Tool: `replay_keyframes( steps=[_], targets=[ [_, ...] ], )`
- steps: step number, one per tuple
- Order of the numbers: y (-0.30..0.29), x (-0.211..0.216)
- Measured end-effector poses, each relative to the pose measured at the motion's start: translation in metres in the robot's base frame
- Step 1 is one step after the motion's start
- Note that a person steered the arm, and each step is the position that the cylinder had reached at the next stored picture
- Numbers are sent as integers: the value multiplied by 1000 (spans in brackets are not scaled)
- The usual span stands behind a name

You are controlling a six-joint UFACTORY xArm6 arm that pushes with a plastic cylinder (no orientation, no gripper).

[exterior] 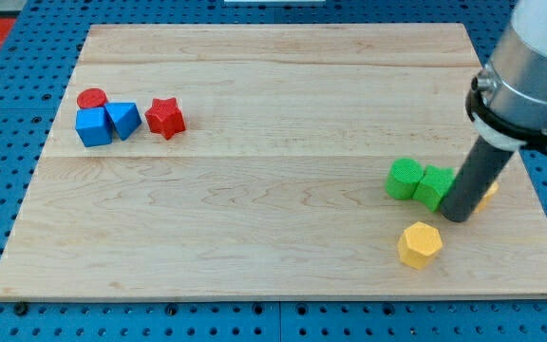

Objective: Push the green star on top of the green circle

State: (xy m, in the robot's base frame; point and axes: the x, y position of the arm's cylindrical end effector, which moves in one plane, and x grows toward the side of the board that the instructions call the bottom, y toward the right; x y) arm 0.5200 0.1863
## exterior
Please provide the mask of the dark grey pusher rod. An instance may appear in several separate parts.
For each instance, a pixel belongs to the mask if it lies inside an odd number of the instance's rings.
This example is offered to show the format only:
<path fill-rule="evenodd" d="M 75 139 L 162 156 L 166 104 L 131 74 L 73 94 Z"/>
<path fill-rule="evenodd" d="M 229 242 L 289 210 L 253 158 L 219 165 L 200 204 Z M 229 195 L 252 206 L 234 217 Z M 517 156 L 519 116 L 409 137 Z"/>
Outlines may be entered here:
<path fill-rule="evenodd" d="M 478 137 L 441 201 L 442 215 L 454 222 L 467 221 L 513 155 Z"/>

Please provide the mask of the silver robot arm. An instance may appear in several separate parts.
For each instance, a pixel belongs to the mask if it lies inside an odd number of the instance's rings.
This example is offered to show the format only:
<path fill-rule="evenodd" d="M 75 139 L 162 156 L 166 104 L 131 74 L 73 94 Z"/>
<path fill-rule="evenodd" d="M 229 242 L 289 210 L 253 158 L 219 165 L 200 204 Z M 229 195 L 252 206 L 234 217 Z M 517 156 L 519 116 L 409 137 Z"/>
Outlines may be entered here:
<path fill-rule="evenodd" d="M 547 0 L 516 3 L 465 110 L 479 136 L 440 205 L 455 222 L 468 220 L 516 151 L 547 156 Z"/>

